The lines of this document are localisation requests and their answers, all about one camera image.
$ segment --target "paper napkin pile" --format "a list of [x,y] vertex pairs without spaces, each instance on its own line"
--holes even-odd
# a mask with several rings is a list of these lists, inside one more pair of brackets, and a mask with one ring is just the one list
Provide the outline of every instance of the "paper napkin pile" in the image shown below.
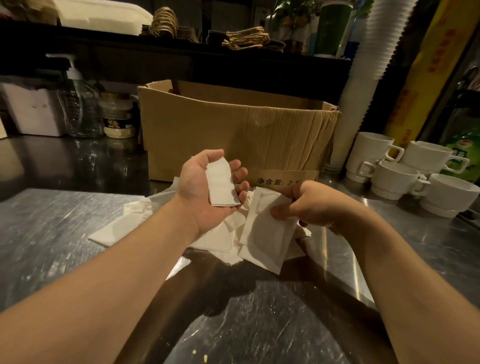
[[[224,158],[210,163],[206,174],[212,204],[240,204]],[[105,246],[116,243],[168,202],[175,194],[178,181],[175,177],[165,191],[125,204],[121,218],[93,233],[89,239]],[[298,224],[296,218],[279,221],[270,215],[272,206],[289,202],[289,198],[278,192],[262,187],[251,188],[238,211],[216,228],[200,235],[190,248],[207,250],[226,264],[245,259],[279,274],[284,261],[305,256],[295,240],[312,235]]]

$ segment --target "black shelf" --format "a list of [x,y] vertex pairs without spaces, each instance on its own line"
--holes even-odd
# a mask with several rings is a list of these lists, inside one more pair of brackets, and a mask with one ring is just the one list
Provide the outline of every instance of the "black shelf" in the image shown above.
[[146,84],[179,79],[337,104],[351,62],[264,49],[232,51],[203,43],[0,20],[0,73],[28,73],[45,53],[72,53],[87,79]]

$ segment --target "glass jar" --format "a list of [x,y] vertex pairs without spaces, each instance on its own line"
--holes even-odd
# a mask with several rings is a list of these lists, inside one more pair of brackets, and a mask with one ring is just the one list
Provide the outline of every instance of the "glass jar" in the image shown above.
[[100,100],[100,114],[103,120],[103,129],[110,138],[124,139],[135,136],[132,107],[129,94],[102,92]]

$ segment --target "hand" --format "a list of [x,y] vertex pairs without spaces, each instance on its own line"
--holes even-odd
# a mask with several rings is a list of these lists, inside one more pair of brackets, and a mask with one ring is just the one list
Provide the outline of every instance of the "hand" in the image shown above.
[[271,209],[276,219],[296,216],[300,224],[329,227],[334,233],[342,233],[342,225],[354,211],[369,210],[353,198],[331,187],[314,181],[303,181],[281,191],[293,199],[293,203],[277,205]]
[[[209,163],[223,157],[223,149],[204,150],[190,158],[182,167],[177,193],[173,201],[180,203],[198,228],[198,234],[202,234],[219,225],[228,215],[237,211],[237,207],[212,206],[208,200],[208,181],[205,169]],[[238,159],[231,161],[233,182],[238,183],[247,175],[246,168],[240,168]],[[243,204],[247,198],[249,189],[247,181],[243,181],[236,187],[239,200]]]

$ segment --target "jar lid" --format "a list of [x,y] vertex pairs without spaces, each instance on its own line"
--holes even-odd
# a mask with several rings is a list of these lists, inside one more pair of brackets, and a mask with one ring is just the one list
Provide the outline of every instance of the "jar lid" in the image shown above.
[[106,101],[130,100],[130,94],[119,94],[113,92],[101,92],[100,98]]

